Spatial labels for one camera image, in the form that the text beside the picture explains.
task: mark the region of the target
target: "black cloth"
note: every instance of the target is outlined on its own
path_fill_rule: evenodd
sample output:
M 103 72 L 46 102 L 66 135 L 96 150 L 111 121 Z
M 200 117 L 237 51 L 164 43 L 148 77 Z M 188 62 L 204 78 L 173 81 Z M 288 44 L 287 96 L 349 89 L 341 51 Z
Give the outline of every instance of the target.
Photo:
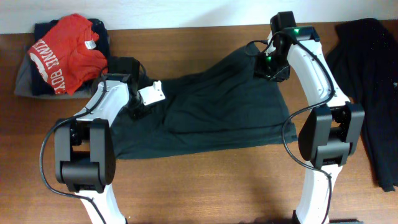
M 104 23 L 99 19 L 89 19 L 93 23 L 91 30 L 99 35 L 99 39 L 95 42 L 95 50 L 99 50 L 106 58 L 110 56 L 109 43 L 108 43 L 108 33 L 105 29 Z M 58 20 L 52 20 L 51 22 L 44 22 L 40 24 L 35 24 L 34 28 L 34 38 L 35 42 L 44 37 L 44 35 L 50 31 L 55 25 L 57 25 Z M 37 70 L 36 64 L 30 61 L 30 75 L 32 77 L 32 94 L 34 96 L 39 96 L 43 94 L 54 95 L 54 89 L 50 84 L 45 82 Z M 87 81 L 77 90 L 82 90 L 89 88 L 92 81 Z
M 251 46 L 249 51 L 258 49 Z M 114 120 L 116 157 L 147 159 L 280 144 L 288 109 L 277 83 L 254 78 L 253 68 L 254 58 L 238 49 L 205 72 L 162 80 L 166 100 L 153 106 L 151 114 L 134 121 L 128 110 L 121 110 Z M 141 77 L 140 87 L 152 84 Z M 293 123 L 285 133 L 287 142 L 297 140 Z
M 398 186 L 398 44 L 375 19 L 336 26 L 340 39 L 326 61 L 343 92 L 365 110 L 364 145 L 379 186 Z

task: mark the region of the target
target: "white background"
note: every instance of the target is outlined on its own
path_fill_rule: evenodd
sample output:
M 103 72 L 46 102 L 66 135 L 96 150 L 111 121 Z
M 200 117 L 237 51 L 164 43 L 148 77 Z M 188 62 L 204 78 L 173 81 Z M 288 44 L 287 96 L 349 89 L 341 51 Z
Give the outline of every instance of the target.
M 72 13 L 107 29 L 147 29 L 268 24 L 280 11 L 293 11 L 296 22 L 396 19 L 398 0 L 0 0 L 0 34 Z

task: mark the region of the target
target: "white label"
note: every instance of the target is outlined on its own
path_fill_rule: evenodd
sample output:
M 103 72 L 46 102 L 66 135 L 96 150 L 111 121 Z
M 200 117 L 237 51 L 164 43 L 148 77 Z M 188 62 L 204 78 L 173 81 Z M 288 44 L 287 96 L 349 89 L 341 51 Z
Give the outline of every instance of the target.
M 85 44 L 88 50 L 94 49 L 97 46 L 94 40 L 85 41 Z

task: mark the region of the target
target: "wooden table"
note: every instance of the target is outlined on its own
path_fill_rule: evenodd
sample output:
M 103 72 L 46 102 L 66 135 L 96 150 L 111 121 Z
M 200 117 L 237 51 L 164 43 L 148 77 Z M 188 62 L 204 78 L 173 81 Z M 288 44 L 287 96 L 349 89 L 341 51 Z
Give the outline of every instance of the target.
M 398 22 L 385 26 L 398 37 Z M 336 45 L 334 23 L 314 24 L 324 53 Z M 192 29 L 112 30 L 111 53 L 135 57 L 152 78 L 200 72 L 254 39 L 266 26 Z M 58 118 L 79 111 L 87 100 L 34 100 L 13 95 L 23 46 L 32 34 L 0 35 L 0 223 L 89 223 L 79 200 L 49 192 L 39 175 L 39 148 Z M 279 85 L 290 112 L 307 106 L 295 74 Z M 308 113 L 297 116 L 299 132 Z M 290 144 L 299 156 L 297 143 Z M 54 178 L 53 138 L 44 159 Z M 256 218 L 290 218 L 302 193 L 304 168 L 281 145 L 206 152 L 161 159 L 118 161 L 113 181 L 119 207 L 129 223 L 238 223 Z M 338 177 L 331 219 L 397 223 L 397 193 L 375 184 L 360 141 Z

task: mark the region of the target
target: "clothing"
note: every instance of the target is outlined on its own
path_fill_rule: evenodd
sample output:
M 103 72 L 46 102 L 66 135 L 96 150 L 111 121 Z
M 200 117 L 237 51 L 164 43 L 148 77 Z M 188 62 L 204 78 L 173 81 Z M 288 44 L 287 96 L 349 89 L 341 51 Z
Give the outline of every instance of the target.
M 92 22 L 91 30 L 99 35 L 99 39 L 95 42 L 96 47 L 94 49 L 99 50 L 106 58 L 108 58 L 110 56 L 109 37 L 103 22 L 101 22 L 98 19 L 88 19 L 88 20 Z M 46 33 L 48 33 L 55 25 L 57 25 L 57 23 L 58 20 L 52 20 L 51 22 L 35 24 L 34 28 L 35 42 L 44 37 Z M 35 63 L 31 62 L 31 64 L 33 65 L 31 66 L 32 94 L 54 95 L 55 94 L 54 89 L 51 87 L 51 85 L 49 85 L 47 82 L 43 80 L 37 67 L 35 66 Z M 92 82 L 91 80 L 84 82 L 77 91 L 90 88 L 91 82 Z
M 255 46 L 250 53 L 258 52 Z M 238 49 L 209 70 L 162 80 L 166 100 L 133 120 L 121 110 L 111 126 L 117 159 L 147 159 L 280 144 L 289 115 L 277 83 L 253 77 L 254 58 Z M 140 76 L 140 88 L 153 80 Z M 294 124 L 286 140 L 297 140 Z
M 50 94 L 42 94 L 39 96 L 35 96 L 32 94 L 32 77 L 30 75 L 30 58 L 27 54 L 25 54 L 24 59 L 21 63 L 21 66 L 18 70 L 18 75 L 16 78 L 15 90 L 14 94 L 17 96 L 38 98 L 43 100 L 66 100 L 66 99 L 77 99 L 77 98 L 91 98 L 90 88 L 84 88 L 81 91 L 77 91 L 75 94 L 68 95 L 50 95 Z
M 398 186 L 398 43 L 375 19 L 336 26 L 340 39 L 326 58 L 343 92 L 365 110 L 362 139 L 379 186 Z

